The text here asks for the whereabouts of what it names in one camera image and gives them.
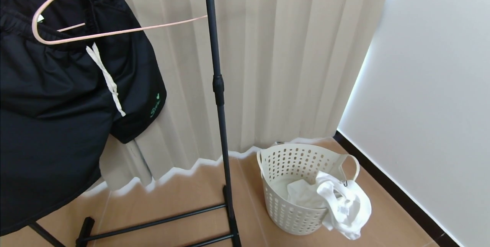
white drawstring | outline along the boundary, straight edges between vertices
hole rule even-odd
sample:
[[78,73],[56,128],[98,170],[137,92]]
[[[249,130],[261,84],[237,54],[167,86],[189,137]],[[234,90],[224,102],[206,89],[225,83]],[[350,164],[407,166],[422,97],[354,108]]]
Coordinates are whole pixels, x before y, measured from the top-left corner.
[[102,59],[100,58],[100,54],[98,53],[97,45],[93,43],[92,48],[89,48],[89,46],[87,46],[86,49],[87,49],[87,53],[90,55],[93,61],[95,61],[97,66],[100,68],[100,70],[102,70],[102,73],[105,78],[105,83],[107,83],[107,88],[112,94],[112,99],[114,99],[114,103],[116,104],[119,113],[121,113],[123,117],[126,116],[126,113],[123,111],[123,107],[121,106],[121,103],[119,102],[118,99],[118,86],[112,79],[111,74],[107,72],[105,66],[102,64]]

curtain fold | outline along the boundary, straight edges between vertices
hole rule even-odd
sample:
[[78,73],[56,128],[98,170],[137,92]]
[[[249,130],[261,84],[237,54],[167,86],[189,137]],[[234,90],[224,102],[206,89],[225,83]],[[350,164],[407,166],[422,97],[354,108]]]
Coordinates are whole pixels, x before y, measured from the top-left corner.
[[[206,14],[205,0],[126,0],[142,26]],[[216,0],[230,150],[329,137],[385,0]],[[168,97],[128,144],[110,136],[100,168],[112,190],[221,156],[207,20],[152,29]]]

white cloth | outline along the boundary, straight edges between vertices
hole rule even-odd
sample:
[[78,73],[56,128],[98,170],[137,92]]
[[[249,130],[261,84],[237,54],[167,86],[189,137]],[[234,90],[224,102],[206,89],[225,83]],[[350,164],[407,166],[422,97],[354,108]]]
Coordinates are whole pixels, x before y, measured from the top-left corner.
[[105,83],[107,84],[107,88],[112,94],[112,99],[114,100],[114,103],[116,104],[116,108],[118,109],[119,113],[121,113],[121,116],[123,117],[126,116],[126,113],[123,111],[123,107],[119,102],[118,86],[112,79],[111,74],[109,74],[109,72],[107,72],[107,69],[105,69],[104,64],[102,64],[102,59],[100,58],[100,53],[98,52],[97,45],[93,43],[92,48],[89,48],[89,46],[87,46],[86,50],[87,53],[90,55],[90,57],[93,59],[93,61],[95,61],[97,66],[102,71],[105,78]]
[[314,185],[305,180],[289,183],[287,201],[305,208],[327,208],[322,224],[355,240],[361,236],[361,228],[371,216],[371,201],[355,181],[348,180],[346,184],[332,175],[318,172]]

pink hanger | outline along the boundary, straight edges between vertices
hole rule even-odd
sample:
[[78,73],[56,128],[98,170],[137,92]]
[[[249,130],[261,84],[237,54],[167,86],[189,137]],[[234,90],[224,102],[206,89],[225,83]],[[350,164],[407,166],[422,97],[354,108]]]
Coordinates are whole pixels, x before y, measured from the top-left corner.
[[[39,15],[41,15],[42,11],[44,11],[54,0],[46,0],[35,12],[34,17],[32,17],[32,34],[34,34],[34,37],[39,41],[40,43],[46,44],[46,45],[55,45],[55,44],[62,44],[62,43],[69,43],[73,41],[81,41],[81,40],[86,40],[86,39],[94,39],[94,38],[99,38],[102,36],[113,36],[116,34],[125,34],[125,33],[132,33],[132,32],[138,32],[138,31],[143,31],[144,29],[156,29],[156,28],[162,28],[162,27],[168,27],[168,26],[173,26],[173,25],[178,25],[178,24],[184,24],[192,21],[196,21],[202,18],[206,18],[207,15],[203,15],[201,17],[196,17],[192,18],[190,20],[184,20],[184,21],[179,21],[179,22],[174,22],[174,23],[167,23],[167,24],[161,24],[161,25],[155,25],[155,26],[149,26],[149,27],[144,27],[144,28],[136,28],[136,29],[123,29],[122,31],[115,31],[115,32],[109,32],[109,33],[102,33],[102,34],[91,34],[89,36],[78,36],[75,38],[69,38],[69,39],[60,39],[56,41],[46,41],[39,36],[39,32],[37,31],[37,20],[39,18]],[[75,29],[81,26],[84,26],[85,23],[77,24],[74,26],[66,27],[63,29],[59,29],[58,32],[64,32],[68,31],[69,29]]]

floor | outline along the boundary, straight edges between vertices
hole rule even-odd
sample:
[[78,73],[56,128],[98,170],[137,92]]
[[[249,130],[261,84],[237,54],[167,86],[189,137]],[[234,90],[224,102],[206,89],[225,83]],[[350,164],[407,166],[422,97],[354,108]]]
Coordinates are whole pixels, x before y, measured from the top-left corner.
[[[337,153],[345,153],[332,139],[318,143]],[[269,218],[264,203],[262,180],[254,154],[230,159],[235,212],[244,247],[438,247],[424,230],[365,170],[357,179],[371,199],[372,215],[358,240],[348,240],[335,231],[321,227],[307,236],[294,236],[278,228]],[[354,164],[344,163],[347,175]],[[97,233],[164,218],[194,209],[222,203],[224,177],[222,163],[217,167],[202,165],[192,177],[176,175],[165,184],[147,191],[137,184],[128,193],[82,195],[39,223],[66,246],[75,246],[86,216],[96,220]],[[91,242],[92,247],[181,247],[200,240],[226,234],[228,223],[224,209],[187,219],[161,224],[115,237]],[[2,247],[49,247],[40,236],[26,227],[0,239]],[[211,245],[231,247],[231,241]]]

